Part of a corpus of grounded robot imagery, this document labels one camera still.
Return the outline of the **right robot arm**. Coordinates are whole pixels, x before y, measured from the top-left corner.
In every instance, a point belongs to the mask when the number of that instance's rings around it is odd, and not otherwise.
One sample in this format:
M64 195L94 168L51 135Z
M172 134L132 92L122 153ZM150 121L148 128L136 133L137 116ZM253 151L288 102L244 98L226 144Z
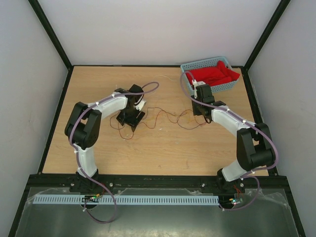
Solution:
M204 82L193 82L191 96L193 114L203 116L206 123L215 122L237 139L236 160L217 172L216 186L227 192L239 183L244 175L272 166L277 160L276 147L269 127L253 123L234 113L224 102L216 101L211 87Z

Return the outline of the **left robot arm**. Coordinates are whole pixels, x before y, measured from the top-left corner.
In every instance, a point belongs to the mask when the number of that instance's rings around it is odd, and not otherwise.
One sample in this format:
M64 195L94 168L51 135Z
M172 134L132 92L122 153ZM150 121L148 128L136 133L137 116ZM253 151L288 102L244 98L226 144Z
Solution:
M145 115L142 111L146 101L144 90L134 84L129 90L119 88L110 96L94 102L75 104L65 127L65 135L75 150L78 169L83 178L81 185L87 191L97 189L99 180L94 175L98 169L94 159L93 146L99 137L101 121L115 112L120 125L129 125L135 131Z

